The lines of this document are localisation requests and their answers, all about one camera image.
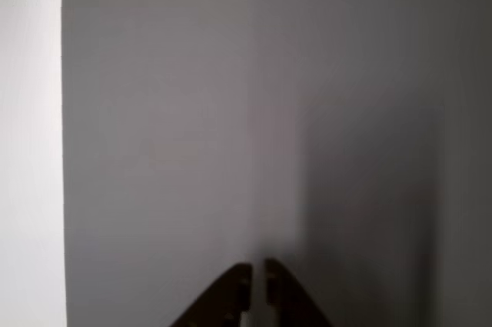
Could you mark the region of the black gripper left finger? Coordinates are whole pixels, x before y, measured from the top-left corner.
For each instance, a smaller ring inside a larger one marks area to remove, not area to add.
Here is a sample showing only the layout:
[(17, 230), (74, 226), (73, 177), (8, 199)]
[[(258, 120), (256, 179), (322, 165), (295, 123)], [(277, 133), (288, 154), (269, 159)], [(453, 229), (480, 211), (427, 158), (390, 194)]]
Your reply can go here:
[(238, 327), (251, 307), (253, 266), (240, 262), (215, 279), (172, 327)]

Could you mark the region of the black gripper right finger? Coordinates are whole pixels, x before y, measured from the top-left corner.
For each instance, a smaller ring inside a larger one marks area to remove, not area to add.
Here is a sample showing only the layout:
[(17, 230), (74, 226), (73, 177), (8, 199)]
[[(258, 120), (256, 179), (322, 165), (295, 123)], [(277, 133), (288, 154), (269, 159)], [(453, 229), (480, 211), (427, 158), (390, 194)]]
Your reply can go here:
[(275, 311), (277, 326), (331, 327), (301, 283), (277, 259), (264, 261), (267, 304)]

